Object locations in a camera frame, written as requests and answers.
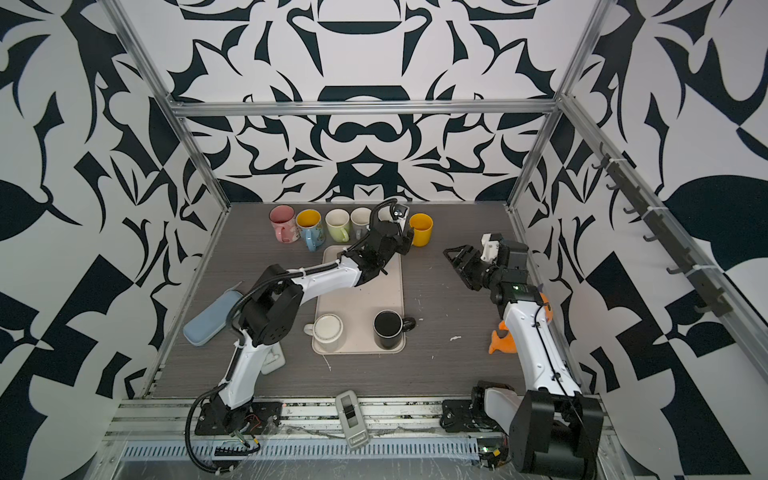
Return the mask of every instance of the light green mug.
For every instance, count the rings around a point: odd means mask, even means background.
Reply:
[[[349,213],[341,208],[326,214],[328,233],[339,243],[349,242]]]

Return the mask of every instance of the mug handle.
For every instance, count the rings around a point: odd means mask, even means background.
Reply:
[[[306,247],[310,249],[310,252],[314,252],[315,250],[317,250],[317,247],[315,247],[315,244],[312,243],[312,234],[310,233],[309,230],[304,230],[304,233],[306,233],[306,237],[304,237],[304,239],[306,240]]]
[[[403,332],[409,332],[413,330],[416,327],[416,319],[412,316],[407,316],[406,318],[402,319],[402,331]]]

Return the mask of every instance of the beige tray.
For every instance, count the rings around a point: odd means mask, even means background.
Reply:
[[[323,253],[323,263],[336,259],[344,245],[331,245]],[[406,346],[406,336],[400,344],[391,350],[384,350],[376,345],[373,337],[373,319],[382,310],[392,310],[403,315],[402,270],[400,254],[386,264],[384,270],[389,275],[380,273],[378,277],[362,286],[340,288],[317,297],[315,318],[326,313],[337,315],[344,324],[345,340],[335,352],[320,349],[317,340],[312,339],[312,349],[320,355],[344,355],[361,353],[397,353]]]

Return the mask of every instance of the pink mug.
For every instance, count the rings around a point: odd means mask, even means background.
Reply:
[[[270,222],[275,229],[275,236],[280,243],[293,243],[299,239],[299,228],[293,208],[288,205],[278,205],[270,212]]]

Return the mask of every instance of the orange plush toy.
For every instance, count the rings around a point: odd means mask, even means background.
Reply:
[[[549,306],[549,300],[547,300],[547,297],[543,293],[540,293],[540,295],[541,299],[544,300],[544,312],[547,316],[547,323],[550,323],[553,318],[552,308]],[[504,323],[503,320],[498,324],[498,329],[509,331],[506,323]],[[496,350],[504,353],[518,352],[518,347],[515,345],[515,339],[512,338],[511,333],[507,333],[507,335],[503,338],[499,337],[495,330],[493,333],[491,333],[491,345],[488,347],[488,354],[490,355]]]

